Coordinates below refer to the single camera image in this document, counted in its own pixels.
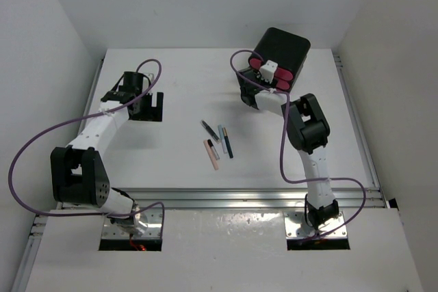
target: pen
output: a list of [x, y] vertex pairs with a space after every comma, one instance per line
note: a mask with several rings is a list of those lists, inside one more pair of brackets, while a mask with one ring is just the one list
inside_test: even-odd
[[211, 147], [208, 145], [208, 141], [204, 141], [205, 149], [207, 150], [208, 156], [210, 157], [211, 164], [213, 165], [214, 170], [219, 170], [218, 163], [214, 158], [213, 152], [211, 151]]
[[210, 134], [210, 136], [213, 137], [214, 141], [216, 143], [218, 143], [219, 142], [219, 137], [216, 135], [216, 133], [213, 131], [213, 129], [210, 128], [210, 126], [204, 120], [201, 120], [201, 124], [205, 128], [205, 130], [207, 130], [207, 132]]
[[224, 132], [224, 138], [225, 138], [225, 143], [227, 144], [228, 154], [230, 156], [230, 159], [232, 159], [234, 158], [234, 156], [233, 156], [233, 151], [231, 150], [230, 139], [228, 138], [227, 129], [223, 127], [222, 131]]
[[221, 124], [218, 125], [218, 130], [219, 130], [220, 141], [222, 142], [222, 149], [224, 150], [224, 154], [227, 154], [228, 153], [227, 144], [225, 144], [224, 131], [222, 130]]
[[214, 148], [213, 142], [211, 140], [207, 140], [208, 142], [208, 146], [210, 146], [211, 150], [213, 151], [214, 157], [216, 158], [216, 160], [219, 160], [219, 154], [218, 151]]

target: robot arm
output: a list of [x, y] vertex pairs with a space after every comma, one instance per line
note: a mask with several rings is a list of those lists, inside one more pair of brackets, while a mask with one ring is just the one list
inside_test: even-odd
[[[125, 192], [111, 188], [103, 154], [121, 126], [128, 120], [162, 121], [163, 93], [157, 93], [157, 106], [152, 107], [152, 95], [145, 95], [132, 106], [107, 113], [109, 109], [128, 103], [142, 93], [142, 73], [125, 72], [123, 85], [115, 86], [102, 99], [99, 111], [103, 116], [91, 119], [87, 127], [66, 147], [51, 153], [53, 196], [58, 202], [85, 205], [102, 213], [130, 213], [136, 204]], [[130, 226], [117, 217], [121, 226]]]
[[[275, 70], [276, 67], [277, 65], [266, 63], [257, 73], [252, 68], [243, 70], [241, 73], [252, 81], [268, 87], [266, 84], [269, 83], [272, 73], [266, 73], [266, 71]], [[284, 94], [260, 90], [243, 79], [239, 79], [239, 83], [241, 98], [247, 105], [284, 117], [286, 104]], [[309, 117], [309, 119], [304, 121], [303, 117]], [[314, 95], [307, 94], [289, 104], [287, 136], [300, 154], [306, 178], [327, 178], [324, 181], [313, 181], [308, 184], [308, 218], [316, 230], [325, 221], [339, 214], [338, 203], [331, 190], [326, 166], [325, 146], [329, 134], [329, 124]]]

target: rectangular opening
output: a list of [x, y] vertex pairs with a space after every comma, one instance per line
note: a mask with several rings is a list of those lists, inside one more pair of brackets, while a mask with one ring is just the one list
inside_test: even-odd
[[162, 239], [102, 239], [99, 251], [161, 251]]
[[348, 239], [322, 239], [319, 241], [299, 242], [288, 239], [287, 250], [349, 250]]

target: white table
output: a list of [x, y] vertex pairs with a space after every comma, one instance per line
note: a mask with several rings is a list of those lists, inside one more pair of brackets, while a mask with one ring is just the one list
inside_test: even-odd
[[[103, 159], [112, 186], [132, 189], [136, 199], [142, 193], [138, 191], [153, 194], [148, 191], [153, 188], [168, 189], [169, 194], [181, 194], [181, 189], [172, 191], [177, 187], [215, 194], [220, 193], [217, 188], [238, 188], [247, 192], [238, 193], [236, 203], [241, 199], [253, 205], [236, 210], [230, 208], [240, 205], [231, 202], [213, 210], [213, 199], [220, 198], [214, 196], [203, 202], [203, 210], [193, 210], [194, 203], [189, 209], [167, 210], [161, 252], [98, 251], [102, 217], [49, 218], [27, 292], [422, 291], [395, 209], [364, 209], [348, 225], [351, 250], [287, 251], [282, 212], [258, 209], [263, 201], [245, 202], [250, 190], [257, 194], [258, 189], [296, 187], [286, 185], [279, 174], [282, 120], [240, 100], [239, 85], [228, 65], [232, 52], [111, 49], [91, 111], [96, 111], [100, 98], [123, 71], [156, 57], [164, 68], [154, 90], [165, 94], [164, 121], [127, 122], [119, 131]], [[237, 65], [244, 62], [242, 56]], [[151, 65], [143, 72], [155, 68]], [[317, 96], [331, 126], [327, 146], [331, 175], [351, 176], [373, 187], [330, 50], [309, 52], [292, 99], [309, 92]], [[209, 136], [200, 119], [212, 127], [223, 124], [230, 134], [235, 158], [222, 156], [217, 172], [202, 143]], [[304, 178], [298, 153], [289, 144], [285, 155], [287, 175]], [[375, 189], [368, 193], [380, 195]], [[297, 191], [294, 197], [302, 201], [304, 193]], [[171, 204], [169, 197], [164, 202]], [[301, 206], [291, 202], [273, 208]], [[344, 208], [344, 215], [350, 217], [354, 211]]]
[[365, 209], [351, 250], [287, 251], [276, 211], [186, 210], [167, 212], [161, 252], [97, 251], [102, 221], [49, 218], [26, 291], [423, 291], [395, 209]]
[[[163, 122], [127, 122], [107, 149], [104, 164], [113, 187], [130, 188], [303, 188], [283, 182], [279, 173], [282, 118], [243, 104], [237, 79], [229, 66], [235, 49], [110, 49], [93, 95], [90, 112], [126, 70], [157, 58], [163, 73], [153, 92], [164, 92]], [[247, 55], [236, 66], [246, 65]], [[142, 72], [156, 72], [148, 64]], [[291, 99], [314, 93], [331, 126], [327, 160], [331, 176], [349, 176], [373, 187], [370, 169], [357, 139], [329, 49], [311, 49], [292, 89]], [[222, 153], [215, 172], [200, 124], [227, 128], [234, 159]], [[287, 141], [285, 170], [291, 179], [304, 178], [296, 150]], [[349, 182], [334, 187], [357, 187]]]

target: metal frame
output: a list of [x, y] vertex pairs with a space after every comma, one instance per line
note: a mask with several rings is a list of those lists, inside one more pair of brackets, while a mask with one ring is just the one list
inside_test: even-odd
[[[355, 130], [359, 149], [368, 164], [370, 177], [375, 187], [367, 189], [365, 207], [387, 207], [387, 202], [381, 192], [377, 173], [368, 148], [361, 121], [357, 114], [357, 108], [348, 90], [341, 59], [334, 55], [339, 80], [344, 91], [344, 97]], [[91, 100], [94, 96], [97, 81], [101, 74], [102, 59], [96, 69], [90, 95], [87, 100], [84, 113], [90, 110]], [[79, 132], [85, 127], [82, 122]], [[163, 201], [167, 209], [273, 209], [304, 207], [306, 189], [125, 189], [140, 206], [148, 205], [155, 201]], [[334, 189], [339, 207], [359, 207], [362, 200], [360, 189]], [[70, 208], [68, 204], [59, 204], [57, 209]], [[29, 281], [32, 266], [34, 264], [42, 233], [44, 231], [46, 217], [36, 216], [32, 226], [29, 241], [25, 253], [17, 271], [13, 292], [24, 291]]]

